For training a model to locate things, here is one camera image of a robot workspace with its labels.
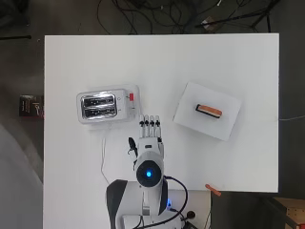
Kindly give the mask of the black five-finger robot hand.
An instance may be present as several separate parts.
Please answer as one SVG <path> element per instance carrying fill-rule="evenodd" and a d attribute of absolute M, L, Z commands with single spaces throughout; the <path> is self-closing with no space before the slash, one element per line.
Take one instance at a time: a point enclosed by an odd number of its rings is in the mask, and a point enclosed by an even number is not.
<path fill-rule="evenodd" d="M 128 155 L 136 161 L 147 151 L 153 151 L 164 157 L 164 145 L 161 136 L 161 122 L 158 115 L 141 115 L 139 118 L 139 139 L 129 138 Z"/>

